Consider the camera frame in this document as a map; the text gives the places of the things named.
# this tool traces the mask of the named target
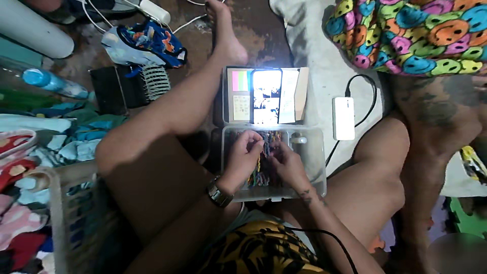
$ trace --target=charging cable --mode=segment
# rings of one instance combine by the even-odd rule
[[[328,232],[326,230],[322,230],[322,229],[302,229],[302,228],[294,228],[294,227],[288,227],[288,226],[285,226],[285,228],[288,228],[288,229],[294,230],[294,231],[320,232],[320,233],[324,233],[326,235],[331,236],[333,239],[335,239],[335,241],[337,241],[337,243],[341,246],[343,252],[345,253],[345,256],[347,256],[348,263],[350,264],[350,267],[352,268],[353,273],[358,274],[357,267],[355,267],[355,264],[354,264],[354,261],[352,260],[352,257],[350,257],[350,254],[348,253],[347,249],[345,248],[343,243],[340,241],[340,239],[338,239],[338,237],[335,236],[335,234]]]
[[[377,86],[375,84],[375,81],[370,76],[365,75],[365,74],[354,75],[352,78],[350,78],[350,80],[348,80],[347,88],[345,89],[345,97],[351,96],[351,94],[350,94],[351,93],[350,92],[350,83],[352,83],[352,80],[355,79],[355,77],[359,77],[359,76],[367,79],[370,82],[370,85],[372,86],[372,91],[374,93],[374,98],[372,98],[372,105],[370,106],[369,111],[367,112],[367,114],[364,116],[364,118],[360,122],[355,124],[355,127],[359,126],[361,123],[363,123],[365,121],[365,119],[367,119],[367,117],[369,117],[370,113],[372,112],[372,110],[375,107],[375,103],[377,102]],[[337,149],[338,143],[340,143],[339,140],[335,143],[333,149],[331,150],[330,154],[328,155],[328,158],[326,159],[326,162],[325,162],[325,167],[328,166],[328,163],[330,162],[333,153]]]
[[[85,15],[86,17],[88,17],[88,19],[90,20],[90,22],[98,29],[100,30],[101,32],[105,33],[106,30],[104,30],[102,27],[98,26],[98,24],[95,23],[95,21],[91,18],[90,14],[88,13],[88,11],[86,10],[86,1],[88,1],[88,3],[91,5],[91,7],[103,18],[103,20],[105,20],[105,22],[110,26],[110,27],[113,27],[113,25],[103,16],[103,14],[101,14],[101,12],[93,5],[93,3],[91,2],[91,0],[78,0],[81,2],[81,5],[83,6],[83,11],[85,12]],[[146,11],[146,10],[143,10],[139,5],[136,5],[132,2],[130,2],[129,0],[123,0],[124,2],[136,7],[138,10],[140,10],[145,16],[151,18],[152,20],[156,21],[157,23],[159,23],[159,25],[162,26],[165,26],[167,27],[172,33],[176,33],[178,32],[180,29],[188,26],[189,24],[193,23],[194,21],[200,19],[200,18],[203,18],[205,17],[207,14],[203,14],[203,15],[200,15],[200,16],[197,16],[193,19],[191,19],[189,22],[185,23],[184,25],[178,27],[177,29],[175,29],[174,31],[171,30],[171,27],[169,27],[169,25],[165,24],[165,23],[162,23],[156,16],[152,15],[150,12]],[[198,2],[194,2],[192,0],[186,0],[188,2],[190,2],[191,4],[194,4],[194,5],[198,5],[198,6],[204,6],[205,4],[204,3],[198,3]]]

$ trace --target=blue water bottle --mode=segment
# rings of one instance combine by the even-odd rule
[[[88,98],[88,91],[83,86],[73,81],[62,79],[49,71],[35,68],[28,69],[22,74],[22,79],[30,85],[67,97],[75,99]]]

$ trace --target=power bank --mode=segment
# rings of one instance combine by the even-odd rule
[[[333,138],[335,140],[355,139],[354,99],[333,98]]]

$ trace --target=bright phone screen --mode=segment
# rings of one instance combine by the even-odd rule
[[[253,72],[254,124],[278,123],[282,70]]]

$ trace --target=black cable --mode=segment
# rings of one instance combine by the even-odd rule
[[[302,228],[294,228],[294,227],[288,227],[288,226],[285,226],[285,228],[288,228],[290,230],[295,230],[295,231],[303,231],[303,232],[321,232],[321,233],[330,235],[331,237],[333,237],[333,239],[335,239],[337,241],[337,243],[343,249],[343,252],[345,253],[345,256],[347,256],[348,263],[350,264],[350,267],[352,268],[352,271],[354,272],[354,274],[358,274],[357,268],[355,267],[355,264],[354,264],[354,261],[352,260],[352,257],[350,257],[350,254],[348,254],[347,249],[345,248],[343,243],[340,241],[340,239],[338,239],[338,237],[335,236],[335,234],[328,232],[326,230],[322,230],[322,229],[302,229]]]
[[[365,119],[367,119],[367,117],[369,117],[370,113],[372,112],[372,110],[375,107],[375,103],[377,102],[377,86],[375,84],[375,81],[370,76],[365,75],[365,74],[357,74],[357,75],[354,75],[352,78],[350,78],[350,80],[348,80],[347,87],[345,88],[345,97],[350,97],[351,96],[350,83],[352,83],[352,80],[355,77],[359,77],[359,76],[367,79],[370,82],[370,85],[372,86],[372,90],[374,92],[374,97],[372,98],[372,105],[370,106],[369,111],[367,112],[367,114],[364,116],[364,118],[360,122],[358,122],[357,124],[355,124],[355,127],[359,126],[361,123],[363,123],[365,121]],[[333,147],[333,149],[331,150],[330,154],[328,155],[328,158],[326,159],[326,162],[325,162],[325,167],[328,166],[328,163],[330,162],[330,160],[332,158],[333,152],[335,152],[335,150],[337,149],[338,143],[340,143],[340,141],[337,141],[335,143],[335,146]]]

